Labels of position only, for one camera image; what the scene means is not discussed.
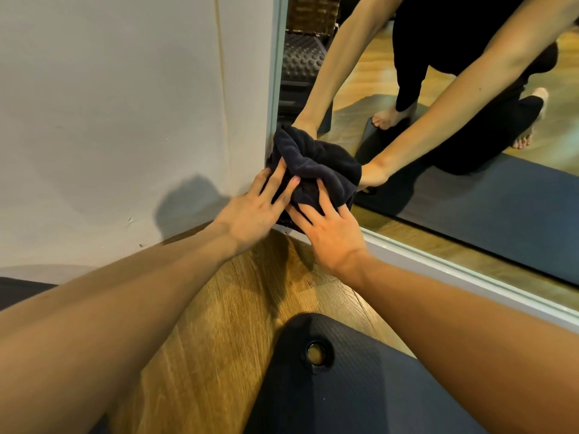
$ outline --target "white wall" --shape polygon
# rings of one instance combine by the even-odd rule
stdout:
[[[247,187],[264,160],[272,6],[0,0],[0,276],[62,283]]]

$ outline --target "black towel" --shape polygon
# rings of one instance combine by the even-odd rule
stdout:
[[[266,161],[266,167],[274,171],[282,157],[286,160],[287,171],[274,201],[295,175],[301,181],[291,197],[294,206],[311,205],[323,214],[316,182],[320,178],[334,207],[344,204],[352,207],[362,177],[362,167],[343,147],[314,140],[305,131],[283,126],[273,136],[273,152]],[[283,212],[278,223],[301,231],[286,212]]]

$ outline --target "black pants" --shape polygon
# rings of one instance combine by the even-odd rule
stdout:
[[[537,120],[543,107],[537,96],[520,99],[529,76],[553,69],[557,56],[557,45],[551,44],[513,85],[430,152],[429,161],[450,174],[469,174],[512,145]]]

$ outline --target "wicker basket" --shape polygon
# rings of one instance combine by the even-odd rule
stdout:
[[[289,0],[286,30],[291,33],[331,36],[340,0]]]

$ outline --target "person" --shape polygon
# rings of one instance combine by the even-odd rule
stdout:
[[[425,154],[441,169],[465,174],[510,144],[527,146],[548,93],[535,90],[522,100],[520,94],[531,74],[554,66],[554,42],[579,14],[579,0],[361,0],[338,31],[294,126],[317,135],[319,114],[397,9],[400,93],[394,108],[373,117],[375,124],[388,128],[412,115],[429,64],[458,76],[424,116],[362,167],[359,188],[383,184]]]
[[[491,432],[579,432],[579,335],[370,255],[346,206],[272,198],[280,161],[189,238],[150,247],[0,312],[0,432],[86,433],[228,259],[288,211],[315,258],[356,290]]]

